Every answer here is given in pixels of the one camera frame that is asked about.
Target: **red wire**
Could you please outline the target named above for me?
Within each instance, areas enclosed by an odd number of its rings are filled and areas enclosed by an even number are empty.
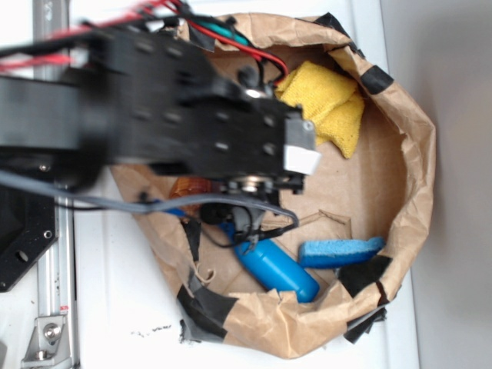
[[[50,54],[37,56],[24,61],[10,61],[0,63],[0,72],[12,71],[14,69],[36,67],[39,65],[66,65],[72,62],[72,58],[63,54]]]
[[[280,83],[289,73],[289,69],[287,67],[287,65],[284,63],[283,60],[281,60],[280,58],[276,57],[275,55],[272,55],[268,52],[264,52],[260,49],[257,49],[257,48],[252,48],[250,46],[246,46],[246,45],[243,45],[243,44],[240,44],[239,42],[236,42],[234,40],[231,40],[230,38],[227,38],[227,37],[224,37],[222,35],[219,35],[205,27],[202,27],[200,25],[197,25],[196,23],[194,22],[191,22],[191,21],[188,21],[188,24],[190,26],[192,26],[193,28],[196,28],[198,31],[200,31],[201,33],[205,34],[205,35],[208,35],[212,38],[216,38],[218,41],[222,42],[222,43],[225,43],[225,44],[229,44],[229,45],[232,45],[232,46],[235,46],[236,48],[238,48],[239,50],[241,50],[242,52],[246,52],[248,53],[249,55],[251,55],[255,60],[257,61],[260,61],[262,58],[266,58],[268,60],[271,60],[273,62],[276,62],[277,64],[279,64],[282,68],[282,73],[283,73],[283,78],[276,81],[274,84],[275,85],[278,85],[278,83]]]
[[[98,24],[95,24],[95,27],[98,28],[104,28],[104,27],[111,27],[114,25],[119,25],[121,23],[126,23],[126,22],[131,22],[134,20],[138,20],[142,18],[142,15],[140,14],[140,11],[147,12],[148,14],[151,14],[151,10],[148,9],[149,7],[158,7],[158,6],[164,6],[168,9],[170,9],[174,13],[179,13],[179,8],[183,5],[181,0],[148,0],[146,2],[140,2],[136,6],[132,7],[131,11],[127,13],[126,15],[123,15],[119,18],[113,19],[111,21],[107,22],[101,22]],[[263,58],[266,58],[267,60],[270,60],[274,62],[275,64],[279,65],[282,69],[282,74],[283,78],[287,76],[288,74],[288,67],[286,64],[276,57],[275,55],[272,55],[268,52],[263,52],[260,49],[257,48],[252,48],[247,45],[240,44],[234,40],[231,40],[227,37],[224,37],[222,35],[219,35],[208,28],[202,27],[192,21],[188,21],[188,24],[192,26],[193,28],[197,29],[199,32],[203,33],[204,35],[208,35],[212,38],[217,39],[218,41],[232,45],[242,52],[246,52],[249,54],[254,60],[257,62],[261,62]],[[77,28],[69,29],[69,30],[64,30],[61,32],[56,32],[54,33],[51,38],[64,38],[72,35],[79,35],[81,33],[89,32],[92,30],[92,27],[89,27],[87,25],[83,25]],[[18,62],[13,62],[13,63],[8,63],[8,64],[0,64],[0,71],[7,71],[7,70],[12,70],[16,68],[24,68],[24,67],[30,67],[30,66],[36,66],[36,65],[43,65],[43,64],[68,64],[71,62],[71,59],[67,57],[66,55],[45,55],[45,56],[40,56],[36,58],[32,58],[29,61],[18,61]]]

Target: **gray cable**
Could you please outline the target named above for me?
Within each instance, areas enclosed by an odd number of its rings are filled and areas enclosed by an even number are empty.
[[[299,225],[298,217],[294,212],[272,204],[265,203],[256,198],[249,198],[243,195],[196,194],[193,196],[186,196],[173,200],[158,201],[151,204],[132,203],[111,200],[109,198],[99,198],[95,196],[84,196],[80,194],[75,194],[61,188],[56,188],[52,183],[39,181],[37,179],[28,178],[3,170],[0,170],[0,185],[9,188],[16,188],[18,190],[30,192],[33,194],[41,194],[50,198],[70,198],[76,201],[97,205],[111,210],[125,211],[136,214],[168,211],[174,208],[181,208],[183,206],[192,204],[231,204],[236,206],[256,208],[263,211],[271,211],[274,214],[284,215],[292,219],[292,225],[294,226],[294,228],[298,227]]]

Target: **yellow cloth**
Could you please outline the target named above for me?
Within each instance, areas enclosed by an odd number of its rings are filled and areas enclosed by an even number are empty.
[[[355,152],[364,100],[353,79],[305,61],[283,80],[277,97],[290,106],[301,104],[304,119],[316,126],[316,144],[332,141],[344,157]]]

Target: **orange object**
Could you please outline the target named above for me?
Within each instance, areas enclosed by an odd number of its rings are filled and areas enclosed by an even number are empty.
[[[207,194],[211,192],[212,184],[208,179],[197,177],[180,177],[172,186],[169,198],[182,198],[183,196],[191,196],[193,194]],[[200,205],[187,205],[182,207],[182,210],[189,214],[194,214],[198,211]]]

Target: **blue sponge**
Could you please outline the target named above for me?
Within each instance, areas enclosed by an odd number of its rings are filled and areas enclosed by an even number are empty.
[[[307,241],[299,250],[303,268],[335,269],[362,263],[375,256],[385,246],[382,237],[363,240]]]

